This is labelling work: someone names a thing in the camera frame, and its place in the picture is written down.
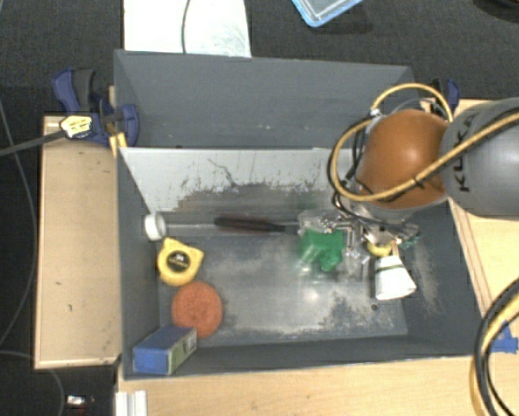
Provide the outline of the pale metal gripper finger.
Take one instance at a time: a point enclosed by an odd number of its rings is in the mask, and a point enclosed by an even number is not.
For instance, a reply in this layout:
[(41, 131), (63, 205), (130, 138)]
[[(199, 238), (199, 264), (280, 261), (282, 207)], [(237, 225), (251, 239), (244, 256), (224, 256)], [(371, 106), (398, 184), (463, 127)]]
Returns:
[(343, 253), (344, 273), (347, 276), (363, 276), (369, 259), (370, 255), (359, 233), (356, 231), (348, 232)]
[(298, 234), (306, 231), (330, 234), (346, 228), (347, 222), (336, 211), (304, 211), (298, 215)]

